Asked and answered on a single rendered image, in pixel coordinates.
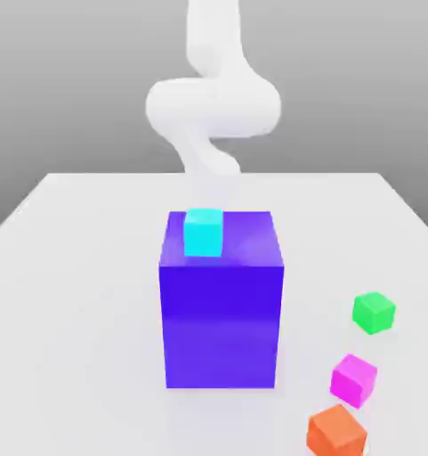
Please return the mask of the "small cyan cube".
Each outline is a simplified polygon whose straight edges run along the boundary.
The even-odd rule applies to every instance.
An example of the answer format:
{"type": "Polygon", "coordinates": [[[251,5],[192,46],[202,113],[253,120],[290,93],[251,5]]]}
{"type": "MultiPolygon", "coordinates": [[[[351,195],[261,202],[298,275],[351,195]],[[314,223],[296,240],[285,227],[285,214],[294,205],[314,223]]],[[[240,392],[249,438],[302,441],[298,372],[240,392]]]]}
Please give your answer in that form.
{"type": "Polygon", "coordinates": [[[190,208],[183,222],[186,257],[219,257],[223,245],[223,211],[190,208]]]}

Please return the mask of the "small green cube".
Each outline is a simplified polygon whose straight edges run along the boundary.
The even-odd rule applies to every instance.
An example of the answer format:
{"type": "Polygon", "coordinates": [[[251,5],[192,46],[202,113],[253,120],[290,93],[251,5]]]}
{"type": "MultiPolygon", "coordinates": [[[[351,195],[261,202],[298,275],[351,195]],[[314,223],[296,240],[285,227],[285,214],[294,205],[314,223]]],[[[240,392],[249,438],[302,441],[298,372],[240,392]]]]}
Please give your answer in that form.
{"type": "Polygon", "coordinates": [[[396,305],[379,292],[368,292],[354,298],[352,320],[368,335],[389,330],[394,322],[396,305]]]}

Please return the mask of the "small magenta cube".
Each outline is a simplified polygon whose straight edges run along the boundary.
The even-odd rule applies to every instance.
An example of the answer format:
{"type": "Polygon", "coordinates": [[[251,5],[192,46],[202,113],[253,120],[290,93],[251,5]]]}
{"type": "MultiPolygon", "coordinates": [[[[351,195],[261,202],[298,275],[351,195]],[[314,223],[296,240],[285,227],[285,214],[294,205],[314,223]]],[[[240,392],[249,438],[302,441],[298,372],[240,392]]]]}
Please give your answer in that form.
{"type": "Polygon", "coordinates": [[[372,394],[376,376],[375,365],[347,354],[333,369],[330,393],[359,409],[372,394]]]}

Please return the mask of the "small orange cube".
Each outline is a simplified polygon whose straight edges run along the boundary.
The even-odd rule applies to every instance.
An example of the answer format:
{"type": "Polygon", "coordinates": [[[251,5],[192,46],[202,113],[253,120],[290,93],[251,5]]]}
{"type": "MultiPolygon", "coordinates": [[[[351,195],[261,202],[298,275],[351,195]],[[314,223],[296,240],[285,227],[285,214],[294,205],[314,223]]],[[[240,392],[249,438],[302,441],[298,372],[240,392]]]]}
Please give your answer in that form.
{"type": "Polygon", "coordinates": [[[306,443],[315,456],[363,456],[367,431],[341,405],[309,419],[306,443]]]}

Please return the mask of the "large purple box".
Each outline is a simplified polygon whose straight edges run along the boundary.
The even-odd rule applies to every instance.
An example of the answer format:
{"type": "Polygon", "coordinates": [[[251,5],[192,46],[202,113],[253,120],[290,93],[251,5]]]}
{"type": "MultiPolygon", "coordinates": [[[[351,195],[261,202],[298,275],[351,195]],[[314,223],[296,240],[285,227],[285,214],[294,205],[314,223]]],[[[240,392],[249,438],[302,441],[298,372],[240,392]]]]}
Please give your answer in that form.
{"type": "Polygon", "coordinates": [[[159,261],[166,385],[275,385],[285,266],[268,212],[227,212],[219,257],[184,255],[172,211],[159,261]]]}

